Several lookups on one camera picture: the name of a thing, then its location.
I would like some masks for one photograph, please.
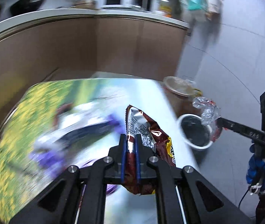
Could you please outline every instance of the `kitchen counter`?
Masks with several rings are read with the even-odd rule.
[[[167,18],[161,15],[153,13],[129,11],[129,10],[89,10],[89,9],[74,9],[74,8],[62,8],[62,9],[47,9],[39,10],[31,13],[21,14],[12,18],[5,19],[0,22],[0,33],[6,31],[15,26],[35,21],[43,18],[57,17],[57,16],[82,16],[82,17],[119,17],[119,18],[131,18],[139,20],[155,21],[162,24],[171,25],[181,29],[188,29],[189,24],[177,19]]]

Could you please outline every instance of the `yellow flowers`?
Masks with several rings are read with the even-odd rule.
[[[35,139],[52,126],[56,109],[64,103],[73,81],[37,84],[28,89],[5,126],[0,140],[0,219],[8,222],[25,203],[28,194],[21,173]]]

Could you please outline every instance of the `white bowl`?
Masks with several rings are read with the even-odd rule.
[[[200,117],[200,116],[197,116],[197,115],[194,115],[194,114],[183,114],[183,115],[181,115],[181,116],[177,119],[177,125],[178,125],[178,128],[179,128],[180,131],[181,131],[181,134],[182,134],[182,137],[184,138],[184,141],[185,141],[185,142],[186,142],[186,143],[187,143],[192,149],[197,150],[197,151],[203,151],[203,150],[209,148],[209,147],[212,145],[212,143],[213,143],[212,141],[209,141],[209,143],[208,143],[207,145],[200,147],[200,146],[197,146],[197,145],[191,143],[191,142],[186,138],[185,133],[184,133],[182,127],[181,127],[181,121],[182,121],[185,117],[187,117],[187,116],[194,116],[194,117],[196,117],[196,118],[198,118],[198,119],[201,120],[201,117]],[[208,128],[209,132],[212,133],[212,129],[211,129],[211,127],[210,127],[209,125],[207,126],[207,128]]]

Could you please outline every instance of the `plastic bag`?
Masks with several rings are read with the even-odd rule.
[[[34,142],[35,151],[62,151],[72,143],[87,135],[101,135],[108,131],[118,131],[119,122],[113,115],[104,115],[96,102],[59,107],[53,120],[53,127],[41,134]]]
[[[206,21],[206,0],[181,0],[182,9],[185,9],[187,7],[188,12],[182,10],[182,14],[187,14],[187,19],[192,20],[195,19],[198,22],[204,22]]]
[[[29,159],[37,162],[39,167],[45,170],[45,174],[51,179],[58,177],[65,168],[64,156],[54,150],[48,152],[31,152]]]
[[[211,99],[196,97],[193,99],[193,107],[203,109],[201,114],[202,125],[209,125],[220,117],[220,108]]]

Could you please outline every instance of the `wooden cabinet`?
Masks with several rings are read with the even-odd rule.
[[[142,21],[98,18],[97,23],[97,71],[132,75]]]
[[[185,30],[124,18],[97,19],[97,71],[162,81],[174,76]]]
[[[186,31],[155,22],[143,23],[133,75],[159,81],[174,76]]]
[[[40,61],[63,69],[96,70],[94,18],[69,19],[31,29]]]

